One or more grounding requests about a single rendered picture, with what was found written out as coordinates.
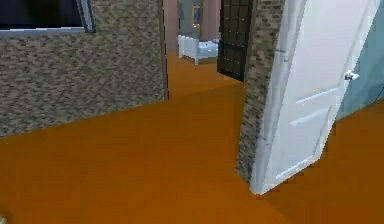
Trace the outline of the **grey framed dark window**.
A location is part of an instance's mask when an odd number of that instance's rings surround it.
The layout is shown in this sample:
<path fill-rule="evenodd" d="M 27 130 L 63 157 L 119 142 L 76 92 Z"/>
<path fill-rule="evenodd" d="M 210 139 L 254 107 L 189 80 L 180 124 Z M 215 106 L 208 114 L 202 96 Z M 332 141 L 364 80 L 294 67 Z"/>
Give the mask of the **grey framed dark window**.
<path fill-rule="evenodd" d="M 0 37 L 95 33 L 90 0 L 0 0 Z"/>

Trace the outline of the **white room door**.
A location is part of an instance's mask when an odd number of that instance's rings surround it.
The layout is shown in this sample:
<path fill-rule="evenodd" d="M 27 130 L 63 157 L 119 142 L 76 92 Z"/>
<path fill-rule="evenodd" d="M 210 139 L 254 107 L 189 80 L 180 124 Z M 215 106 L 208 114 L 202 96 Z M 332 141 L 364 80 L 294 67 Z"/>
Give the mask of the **white room door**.
<path fill-rule="evenodd" d="M 382 0 L 286 0 L 250 190 L 264 194 L 323 151 Z"/>

